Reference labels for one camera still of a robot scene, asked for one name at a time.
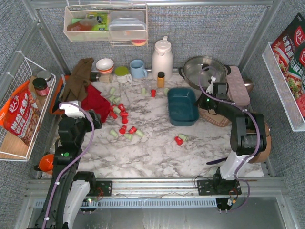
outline white marble surface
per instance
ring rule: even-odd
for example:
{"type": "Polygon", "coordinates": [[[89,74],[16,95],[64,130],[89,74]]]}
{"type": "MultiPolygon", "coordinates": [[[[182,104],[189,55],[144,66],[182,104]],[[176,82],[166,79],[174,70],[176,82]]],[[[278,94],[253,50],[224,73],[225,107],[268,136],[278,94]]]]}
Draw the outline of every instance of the white marble surface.
{"type": "MultiPolygon", "coordinates": [[[[178,127],[169,122],[167,97],[163,89],[156,87],[156,81],[149,77],[121,84],[114,78],[112,84],[94,82],[92,84],[109,98],[111,87],[116,88],[115,96],[121,97],[129,113],[127,130],[133,125],[141,129],[145,136],[141,139],[134,135],[129,141],[121,134],[114,138],[111,129],[119,132],[121,117],[114,120],[108,117],[102,129],[94,133],[94,141],[89,151],[81,158],[79,171],[93,171],[97,178],[142,178],[142,177],[195,177],[202,175],[212,177],[221,165],[208,166],[206,162],[219,159],[231,151],[231,126],[217,127],[204,121],[201,117],[193,126],[178,127]],[[157,90],[157,96],[141,95],[145,87],[157,90]],[[189,140],[178,146],[174,138],[179,133],[189,136],[189,140]]],[[[189,85],[179,75],[173,75],[166,87],[189,85]]],[[[83,149],[91,133],[87,133],[83,149]]],[[[241,177],[263,177],[261,165],[247,164],[241,177]]]]}

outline blue mug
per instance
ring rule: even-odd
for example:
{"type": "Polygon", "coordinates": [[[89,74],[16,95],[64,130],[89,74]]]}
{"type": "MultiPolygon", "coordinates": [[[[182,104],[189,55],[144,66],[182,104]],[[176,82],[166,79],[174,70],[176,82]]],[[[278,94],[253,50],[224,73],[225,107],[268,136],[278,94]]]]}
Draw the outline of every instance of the blue mug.
{"type": "Polygon", "coordinates": [[[141,60],[133,60],[130,63],[130,73],[134,79],[141,79],[147,77],[147,71],[145,70],[145,64],[141,60]]]}

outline teal plastic container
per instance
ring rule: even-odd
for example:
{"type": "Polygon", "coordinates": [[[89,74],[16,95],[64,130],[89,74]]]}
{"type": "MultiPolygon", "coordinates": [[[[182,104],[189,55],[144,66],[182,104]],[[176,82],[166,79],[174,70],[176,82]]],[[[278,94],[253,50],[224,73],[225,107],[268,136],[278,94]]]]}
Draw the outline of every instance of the teal plastic container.
{"type": "Polygon", "coordinates": [[[186,87],[176,87],[168,91],[168,115],[175,126],[191,126],[199,119],[198,107],[195,106],[195,92],[186,87]]]}

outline snack bag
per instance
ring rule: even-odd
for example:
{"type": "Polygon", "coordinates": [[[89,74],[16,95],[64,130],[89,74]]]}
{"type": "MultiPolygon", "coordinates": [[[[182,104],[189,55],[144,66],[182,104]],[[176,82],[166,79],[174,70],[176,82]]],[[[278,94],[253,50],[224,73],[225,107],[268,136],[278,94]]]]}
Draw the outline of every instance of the snack bag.
{"type": "Polygon", "coordinates": [[[39,109],[33,106],[34,99],[28,85],[29,81],[18,87],[0,111],[0,125],[27,146],[31,143],[40,116],[39,109]]]}
{"type": "Polygon", "coordinates": [[[302,116],[305,117],[305,42],[293,55],[284,76],[302,116]]]}
{"type": "Polygon", "coordinates": [[[305,41],[305,20],[300,13],[273,42],[271,48],[282,72],[285,71],[297,47],[305,41]]]}

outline red cup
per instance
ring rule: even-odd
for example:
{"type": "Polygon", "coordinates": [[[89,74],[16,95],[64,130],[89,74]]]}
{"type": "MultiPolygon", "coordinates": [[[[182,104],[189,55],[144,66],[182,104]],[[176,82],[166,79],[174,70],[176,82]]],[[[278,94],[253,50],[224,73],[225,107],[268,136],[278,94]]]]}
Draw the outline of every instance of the red cup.
{"type": "Polygon", "coordinates": [[[123,126],[121,127],[121,129],[119,130],[119,132],[123,135],[123,134],[126,133],[126,129],[127,129],[127,126],[123,125],[123,126]]]}
{"type": "Polygon", "coordinates": [[[114,119],[118,118],[117,114],[115,112],[113,112],[113,111],[110,111],[109,116],[114,118],[114,119]]]}
{"type": "Polygon", "coordinates": [[[118,105],[118,108],[121,110],[121,111],[126,111],[125,107],[123,104],[119,104],[118,105]]]}
{"type": "Polygon", "coordinates": [[[122,123],[123,123],[123,124],[127,124],[127,123],[128,123],[127,117],[123,117],[123,118],[122,118],[122,123]]]}
{"type": "Polygon", "coordinates": [[[127,118],[128,112],[122,111],[120,115],[121,115],[122,118],[127,118]]]}
{"type": "Polygon", "coordinates": [[[152,98],[156,97],[157,91],[155,89],[151,89],[152,98]]]}
{"type": "Polygon", "coordinates": [[[129,133],[129,134],[133,134],[133,133],[135,133],[137,130],[138,130],[138,129],[137,129],[135,126],[133,126],[133,127],[128,131],[128,133],[129,133]]]}
{"type": "Polygon", "coordinates": [[[175,137],[175,141],[177,145],[181,146],[183,144],[183,140],[180,137],[175,137]]]}

